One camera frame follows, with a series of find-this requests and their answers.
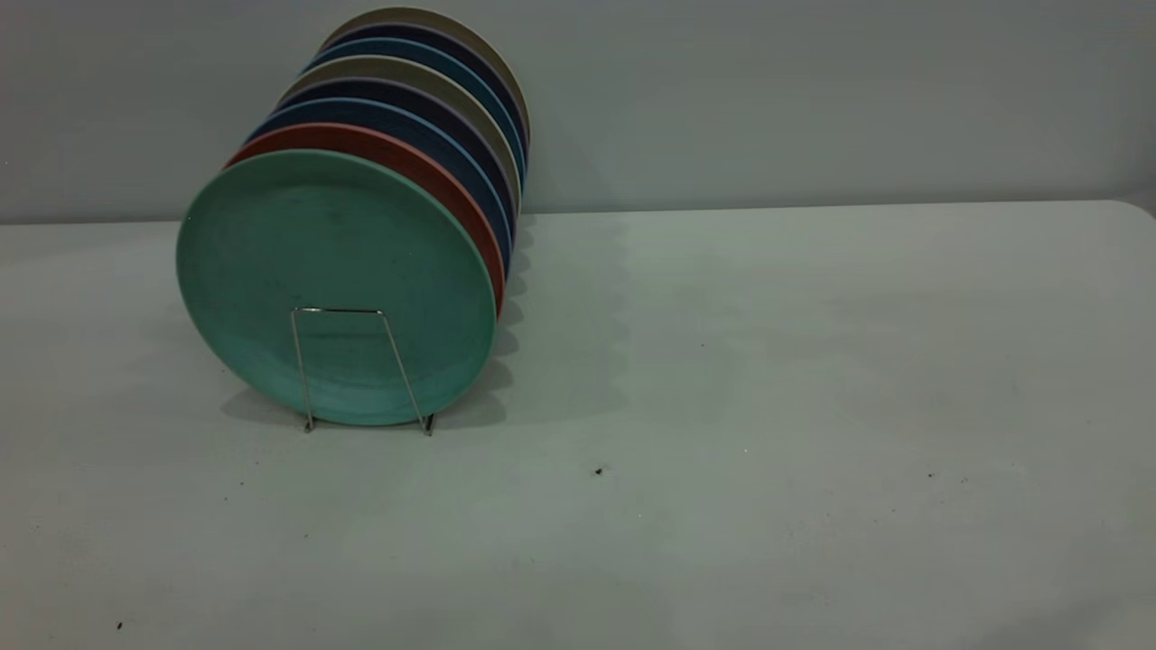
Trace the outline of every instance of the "gray wall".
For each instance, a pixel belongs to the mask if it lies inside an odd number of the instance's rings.
[[[380,2],[6,0],[0,220],[178,215]],[[445,0],[534,116],[531,210],[1092,198],[1156,179],[1154,0]]]

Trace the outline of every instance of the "table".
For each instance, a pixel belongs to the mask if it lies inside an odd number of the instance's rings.
[[[0,228],[0,647],[1156,637],[1138,208],[527,215],[432,437],[246,389],[176,232]]]

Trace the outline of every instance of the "plate stand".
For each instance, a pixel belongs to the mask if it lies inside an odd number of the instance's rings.
[[[433,435],[433,415],[430,413],[429,416],[423,418],[422,412],[417,408],[417,397],[414,394],[414,387],[409,383],[409,376],[406,375],[406,365],[401,362],[401,354],[398,352],[398,342],[393,339],[393,330],[390,327],[390,319],[385,317],[385,312],[376,309],[323,309],[318,306],[298,306],[292,310],[289,315],[289,322],[292,324],[292,342],[297,348],[297,368],[301,370],[301,390],[305,398],[305,433],[313,430],[313,407],[309,402],[309,379],[305,377],[305,357],[301,354],[301,338],[297,335],[297,315],[298,313],[364,313],[369,316],[376,315],[381,319],[381,325],[385,326],[385,335],[390,339],[390,347],[393,348],[393,357],[398,360],[398,370],[401,370],[401,379],[406,382],[406,390],[409,391],[409,401],[414,405],[414,414],[417,415],[417,423],[421,426],[422,431],[427,436]]]

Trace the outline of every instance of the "stack of plates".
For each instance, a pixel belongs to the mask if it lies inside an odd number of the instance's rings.
[[[177,244],[188,312],[297,411],[436,413],[489,356],[528,152],[525,101],[480,36],[422,9],[358,16],[193,201]]]

